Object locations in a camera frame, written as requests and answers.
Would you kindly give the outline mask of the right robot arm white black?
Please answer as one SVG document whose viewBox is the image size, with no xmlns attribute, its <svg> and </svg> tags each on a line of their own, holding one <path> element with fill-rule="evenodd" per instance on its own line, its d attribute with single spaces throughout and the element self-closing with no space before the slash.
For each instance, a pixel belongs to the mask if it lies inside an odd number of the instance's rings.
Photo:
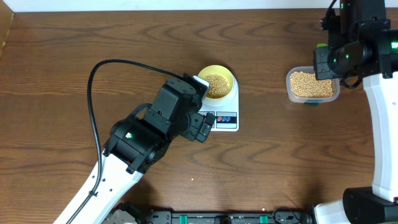
<svg viewBox="0 0 398 224">
<path fill-rule="evenodd" d="M 313 52 L 317 80 L 362 85 L 373 127 L 371 186 L 348 188 L 343 198 L 313 208 L 314 223 L 397 223 L 397 30 L 380 0 L 340 0 L 320 21 L 328 43 Z"/>
</svg>

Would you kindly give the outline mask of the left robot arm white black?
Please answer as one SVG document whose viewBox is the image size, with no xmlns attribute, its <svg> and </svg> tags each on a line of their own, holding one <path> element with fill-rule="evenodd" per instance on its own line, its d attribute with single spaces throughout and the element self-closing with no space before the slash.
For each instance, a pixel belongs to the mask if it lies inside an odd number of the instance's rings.
<svg viewBox="0 0 398 224">
<path fill-rule="evenodd" d="M 102 223 L 119 199 L 164 157 L 182 136 L 205 142 L 215 116 L 199 110 L 210 84 L 198 77 L 169 78 L 152 104 L 137 107 L 118 121 L 104 144 L 101 162 L 56 219 L 56 223 Z"/>
</svg>

